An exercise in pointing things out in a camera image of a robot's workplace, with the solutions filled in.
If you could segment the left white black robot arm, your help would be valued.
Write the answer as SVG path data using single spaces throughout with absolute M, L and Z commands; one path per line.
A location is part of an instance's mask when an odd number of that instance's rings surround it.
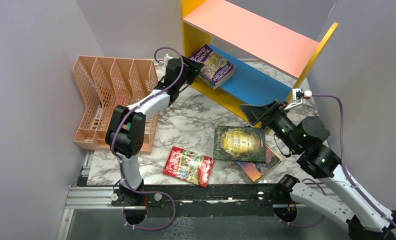
M 120 188 L 130 205 L 143 200 L 140 189 L 143 178 L 140 174 L 138 155 L 145 142 L 146 122 L 163 111 L 179 97 L 184 85 L 191 85 L 198 77 L 203 63 L 184 56 L 168 60 L 165 75 L 145 98 L 129 106 L 117 105 L 112 113 L 105 142 L 117 158 L 120 169 Z

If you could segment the green 104-storey treehouse book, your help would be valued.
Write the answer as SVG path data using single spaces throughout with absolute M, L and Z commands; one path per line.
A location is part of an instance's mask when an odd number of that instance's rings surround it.
M 200 77 L 201 80 L 203 80 L 212 90 L 216 89 L 217 86 L 215 83 L 212 82 L 212 80 L 210 78 L 208 78 L 207 76 L 205 76 L 202 73 L 199 73 L 198 76 Z

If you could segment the red 13-storey treehouse book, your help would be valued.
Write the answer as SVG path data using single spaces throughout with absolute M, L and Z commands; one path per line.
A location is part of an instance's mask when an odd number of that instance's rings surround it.
M 212 157 L 173 146 L 162 173 L 206 188 L 213 165 Z

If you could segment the dark green Alice book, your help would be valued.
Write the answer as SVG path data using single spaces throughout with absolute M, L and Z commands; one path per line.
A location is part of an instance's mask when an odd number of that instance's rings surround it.
M 212 156 L 220 161 L 264 163 L 266 134 L 257 127 L 216 125 Z

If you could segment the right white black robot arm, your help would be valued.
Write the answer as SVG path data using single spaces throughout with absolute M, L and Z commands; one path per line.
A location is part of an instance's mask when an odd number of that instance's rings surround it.
M 240 110 L 252 126 L 260 123 L 263 130 L 271 129 L 292 155 L 298 155 L 300 167 L 338 196 L 333 200 L 287 174 L 274 190 L 278 202 L 306 205 L 342 227 L 353 240 L 396 240 L 396 210 L 376 201 L 346 172 L 342 159 L 324 145 L 330 132 L 319 117 L 308 116 L 294 124 L 278 100 L 267 105 L 241 104 Z

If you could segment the purple 52-storey treehouse book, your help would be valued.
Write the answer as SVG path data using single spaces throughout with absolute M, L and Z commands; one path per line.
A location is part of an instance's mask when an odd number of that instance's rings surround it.
M 189 59 L 204 64 L 200 73 L 211 79 L 217 88 L 229 80 L 236 70 L 234 64 L 207 44 L 192 54 Z

